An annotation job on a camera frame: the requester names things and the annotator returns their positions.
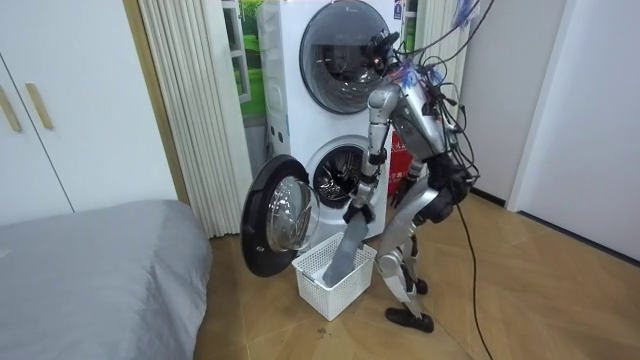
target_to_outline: humanoid robot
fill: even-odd
[[[384,143],[393,126],[413,160],[402,180],[397,210],[381,235],[376,257],[384,282],[404,306],[387,309],[385,316],[396,324],[431,332],[433,320],[422,312],[416,297],[426,294],[428,286],[416,270],[415,231],[427,221],[437,224],[446,219],[466,197],[476,176],[457,161],[453,151],[457,147],[456,134],[462,130],[442,114],[443,100],[450,104],[455,101],[447,99],[433,84],[428,69],[394,56],[392,44],[397,38],[397,33],[382,33],[369,47],[372,66],[390,82],[369,96],[369,144],[358,189],[344,219],[348,223],[362,211],[367,221],[372,220],[369,201],[378,169],[387,158]],[[428,176],[419,179],[425,165]]]

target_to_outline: gray bedsheet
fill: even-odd
[[[176,201],[0,227],[0,359],[192,359],[211,259]]]

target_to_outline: white laundry basket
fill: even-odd
[[[334,287],[326,287],[322,280],[343,233],[337,233],[293,260],[300,296],[322,316],[331,321],[346,309],[371,285],[371,272],[376,250],[363,245],[354,260],[354,270]]]

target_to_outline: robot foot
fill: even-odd
[[[426,333],[433,332],[434,324],[431,316],[422,314],[422,319],[418,319],[408,309],[388,308],[384,316],[387,320],[400,326],[417,329]]]
[[[422,279],[418,279],[418,282],[415,283],[415,286],[416,293],[418,293],[419,295],[427,295],[427,293],[429,292],[429,285],[427,285],[427,282]]]

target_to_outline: white wall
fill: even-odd
[[[569,11],[514,210],[640,260],[640,2],[570,0]]]
[[[497,0],[469,44],[462,102],[482,174],[476,185],[504,200],[513,187],[565,1]],[[483,11],[488,3],[482,1]]]

